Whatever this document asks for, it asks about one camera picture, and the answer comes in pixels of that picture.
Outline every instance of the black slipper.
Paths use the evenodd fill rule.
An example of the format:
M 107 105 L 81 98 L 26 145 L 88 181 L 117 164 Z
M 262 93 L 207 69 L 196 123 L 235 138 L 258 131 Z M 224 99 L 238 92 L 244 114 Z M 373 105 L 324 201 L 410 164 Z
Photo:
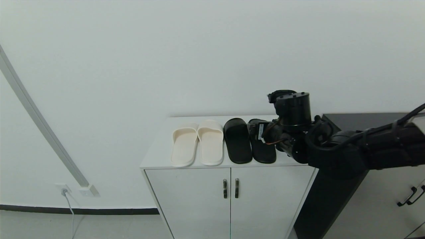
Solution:
M 261 119 L 252 119 L 248 124 L 256 124 L 258 122 L 266 122 Z M 255 138 L 255 135 L 249 137 L 251 141 L 252 154 L 254 159 L 260 163 L 274 163 L 276 161 L 276 149 L 274 145 L 267 145 L 261 140 Z
M 243 119 L 233 118 L 224 125 L 224 140 L 226 141 L 229 158 L 232 162 L 242 164 L 252 160 L 251 145 L 247 123 Z

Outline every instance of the black counter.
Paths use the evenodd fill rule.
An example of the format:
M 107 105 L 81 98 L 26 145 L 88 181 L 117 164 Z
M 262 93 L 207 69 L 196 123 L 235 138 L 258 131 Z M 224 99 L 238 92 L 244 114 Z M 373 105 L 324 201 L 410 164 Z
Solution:
M 375 128 L 406 113 L 324 114 L 334 132 Z M 357 190 L 367 172 L 351 180 L 332 179 L 319 170 L 294 228 L 298 239 L 322 239 Z

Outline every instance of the robotic arm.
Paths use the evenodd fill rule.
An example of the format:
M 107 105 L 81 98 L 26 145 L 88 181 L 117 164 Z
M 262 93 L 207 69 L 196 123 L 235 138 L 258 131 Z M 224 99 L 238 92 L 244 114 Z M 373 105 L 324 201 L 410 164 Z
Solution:
M 280 90 L 268 97 L 278 118 L 248 125 L 249 133 L 333 178 L 350 179 L 372 169 L 425 165 L 425 132 L 412 122 L 425 104 L 388 125 L 334 133 L 331 123 L 320 116 L 311 121 L 308 93 Z

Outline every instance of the cabinet door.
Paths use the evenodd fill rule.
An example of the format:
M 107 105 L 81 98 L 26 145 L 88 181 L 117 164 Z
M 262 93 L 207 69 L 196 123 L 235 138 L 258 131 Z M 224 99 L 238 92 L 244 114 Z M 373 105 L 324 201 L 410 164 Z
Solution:
M 425 179 L 417 186 L 418 192 L 412 197 L 412 202 L 417 199 L 418 196 L 423 192 L 421 188 L 423 185 L 425 185 Z M 423 194 L 417 201 L 415 201 L 414 204 L 408 206 L 407 209 L 410 211 L 409 214 L 412 215 L 411 221 L 416 223 L 416 227 L 419 227 L 423 222 L 425 222 L 425 194 Z M 413 232 L 409 238 L 420 236 L 425 236 L 425 224 Z
M 308 166 L 232 168 L 231 239 L 284 239 L 313 170 Z
M 399 207 L 397 202 L 404 202 L 424 175 L 425 165 L 369 171 L 324 239 L 405 238 L 423 222 L 412 210 L 423 198 L 410 206 Z M 413 198 L 421 191 L 418 188 Z
M 229 239 L 230 168 L 146 170 L 174 239 Z M 228 196 L 224 198 L 223 180 Z

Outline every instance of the white cabinet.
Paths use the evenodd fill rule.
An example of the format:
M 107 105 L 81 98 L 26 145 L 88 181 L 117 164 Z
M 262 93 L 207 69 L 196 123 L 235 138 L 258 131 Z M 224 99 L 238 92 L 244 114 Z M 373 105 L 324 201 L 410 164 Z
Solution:
M 313 170 L 306 166 L 232 168 L 231 238 L 284 238 Z
M 230 161 L 224 146 L 223 162 L 205 166 L 200 163 L 198 147 L 192 165 L 172 167 L 174 129 L 182 123 L 206 119 L 224 125 L 234 117 L 248 122 L 276 116 L 169 118 L 143 159 L 140 169 L 170 229 L 170 238 L 286 239 L 293 228 L 317 170 L 297 163 L 285 153 L 277 152 L 273 164 L 253 159 L 239 165 Z
M 424 177 L 425 165 L 370 171 L 324 239 L 406 237 L 425 221 L 425 195 L 413 205 L 399 207 L 397 202 L 404 202 L 412 187 L 417 192 L 411 200 L 416 199 Z M 425 228 L 413 235 L 425 236 Z
M 278 166 L 145 173 L 175 239 L 283 239 L 313 171 Z

